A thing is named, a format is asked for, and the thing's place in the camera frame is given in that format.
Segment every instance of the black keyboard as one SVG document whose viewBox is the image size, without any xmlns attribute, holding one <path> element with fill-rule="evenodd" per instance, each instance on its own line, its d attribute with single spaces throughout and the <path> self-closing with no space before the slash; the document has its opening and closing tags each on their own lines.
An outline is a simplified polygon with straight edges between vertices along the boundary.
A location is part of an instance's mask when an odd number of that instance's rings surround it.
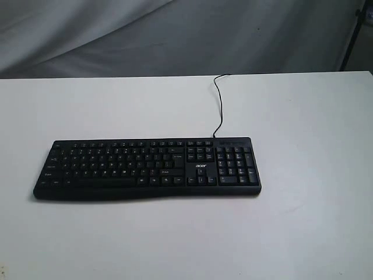
<svg viewBox="0 0 373 280">
<path fill-rule="evenodd" d="M 261 191 L 250 138 L 55 141 L 34 188 L 45 200 Z"/>
</svg>

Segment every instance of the fabric backdrop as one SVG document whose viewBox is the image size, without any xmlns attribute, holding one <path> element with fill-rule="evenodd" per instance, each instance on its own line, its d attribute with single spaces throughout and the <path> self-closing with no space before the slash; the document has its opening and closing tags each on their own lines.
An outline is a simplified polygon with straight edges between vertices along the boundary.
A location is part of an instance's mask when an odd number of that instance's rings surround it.
<svg viewBox="0 0 373 280">
<path fill-rule="evenodd" d="M 363 1 L 0 4 L 0 76 L 54 78 L 336 71 Z"/>
</svg>

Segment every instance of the computer keyboard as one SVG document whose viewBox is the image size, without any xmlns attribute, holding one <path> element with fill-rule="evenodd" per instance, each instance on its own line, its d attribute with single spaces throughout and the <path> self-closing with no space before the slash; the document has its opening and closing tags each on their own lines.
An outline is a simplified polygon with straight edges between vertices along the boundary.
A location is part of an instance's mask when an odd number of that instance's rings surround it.
<svg viewBox="0 0 373 280">
<path fill-rule="evenodd" d="M 44 200 L 261 191 L 250 138 L 55 141 L 34 188 Z"/>
</svg>

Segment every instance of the keyboard cable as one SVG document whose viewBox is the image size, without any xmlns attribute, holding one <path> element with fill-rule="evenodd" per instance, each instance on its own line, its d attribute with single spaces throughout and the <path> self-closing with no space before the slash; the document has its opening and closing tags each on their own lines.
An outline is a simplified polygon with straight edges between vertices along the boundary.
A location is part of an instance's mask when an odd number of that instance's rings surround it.
<svg viewBox="0 0 373 280">
<path fill-rule="evenodd" d="M 220 128 L 221 125 L 223 124 L 223 102 L 222 102 L 222 100 L 221 100 L 220 89 L 219 89 L 219 87 L 218 87 L 217 84 L 216 84 L 216 79 L 221 78 L 221 77 L 224 77 L 224 76 L 230 76 L 230 75 L 232 75 L 232 74 L 222 74 L 222 75 L 219 75 L 219 76 L 217 76 L 217 77 L 214 78 L 214 84 L 215 84 L 215 87 L 216 87 L 216 89 L 217 89 L 217 92 L 219 93 L 219 100 L 220 100 L 220 124 L 219 124 L 219 126 L 215 129 L 214 133 L 212 134 L 212 137 L 213 137 L 213 138 L 216 138 L 216 137 L 215 137 L 215 133 L 219 130 L 219 128 Z"/>
</svg>

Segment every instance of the table surface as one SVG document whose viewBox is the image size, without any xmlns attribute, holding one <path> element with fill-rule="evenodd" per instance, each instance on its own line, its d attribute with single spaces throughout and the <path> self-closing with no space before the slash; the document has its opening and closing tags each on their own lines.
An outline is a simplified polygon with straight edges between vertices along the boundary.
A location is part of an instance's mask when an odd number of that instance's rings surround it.
<svg viewBox="0 0 373 280">
<path fill-rule="evenodd" d="M 56 139 L 210 137 L 213 76 L 0 80 L 7 279 L 371 279 L 373 78 L 218 81 L 218 137 L 252 138 L 254 198 L 39 202 Z"/>
</svg>

